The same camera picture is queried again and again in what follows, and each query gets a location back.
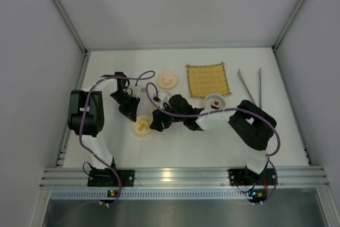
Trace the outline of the sushi roll red centre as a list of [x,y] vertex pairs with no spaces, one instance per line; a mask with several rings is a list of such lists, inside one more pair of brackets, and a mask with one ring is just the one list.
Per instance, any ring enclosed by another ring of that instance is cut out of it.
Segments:
[[210,106],[212,109],[218,110],[221,107],[221,102],[218,100],[213,100]]

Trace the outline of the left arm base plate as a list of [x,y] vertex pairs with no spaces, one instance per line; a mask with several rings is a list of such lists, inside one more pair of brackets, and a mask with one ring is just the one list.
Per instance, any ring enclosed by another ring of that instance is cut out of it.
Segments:
[[[135,170],[118,169],[116,171],[123,187],[133,187]],[[118,187],[118,179],[110,169],[94,169],[89,172],[88,187]]]

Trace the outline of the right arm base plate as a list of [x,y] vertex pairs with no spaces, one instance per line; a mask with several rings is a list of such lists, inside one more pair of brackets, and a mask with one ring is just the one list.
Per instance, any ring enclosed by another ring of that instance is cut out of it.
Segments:
[[266,168],[260,174],[256,174],[245,168],[228,170],[230,186],[273,186],[276,183],[274,169]]

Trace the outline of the metal tongs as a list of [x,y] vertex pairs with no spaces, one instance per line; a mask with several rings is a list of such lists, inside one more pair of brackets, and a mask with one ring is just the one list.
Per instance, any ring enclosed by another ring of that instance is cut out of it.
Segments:
[[[246,83],[242,71],[240,69],[237,70],[237,76],[239,81],[241,82],[246,94],[249,97],[249,100],[255,104],[255,97],[254,97],[254,93],[251,90],[255,90],[255,89],[250,89],[249,85]],[[262,109],[262,68],[259,68],[257,70],[257,106]]]

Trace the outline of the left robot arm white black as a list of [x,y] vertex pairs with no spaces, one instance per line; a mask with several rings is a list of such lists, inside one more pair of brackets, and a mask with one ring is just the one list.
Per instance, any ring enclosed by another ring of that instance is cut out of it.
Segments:
[[118,111],[135,122],[139,92],[130,87],[130,81],[123,72],[103,75],[88,89],[71,91],[67,125],[79,137],[80,145],[91,155],[88,186],[121,186],[114,158],[107,149],[102,133],[105,124],[104,99],[111,97],[118,103]]

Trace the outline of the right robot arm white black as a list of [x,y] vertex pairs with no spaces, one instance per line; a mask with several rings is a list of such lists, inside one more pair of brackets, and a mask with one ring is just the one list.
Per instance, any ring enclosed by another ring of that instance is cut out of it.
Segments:
[[268,166],[266,149],[275,134],[276,120],[249,100],[243,100],[232,111],[220,106],[196,108],[180,94],[169,96],[158,92],[151,98],[156,109],[152,112],[150,129],[159,132],[181,122],[191,131],[208,131],[230,127],[247,145],[244,179],[254,184],[263,178]]

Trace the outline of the cream lid orange handle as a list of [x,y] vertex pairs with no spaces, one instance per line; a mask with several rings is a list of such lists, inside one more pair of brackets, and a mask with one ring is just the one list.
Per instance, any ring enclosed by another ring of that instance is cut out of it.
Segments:
[[147,138],[151,136],[153,130],[150,129],[153,118],[150,115],[142,114],[137,116],[135,122],[132,122],[131,129],[132,133],[139,138]]

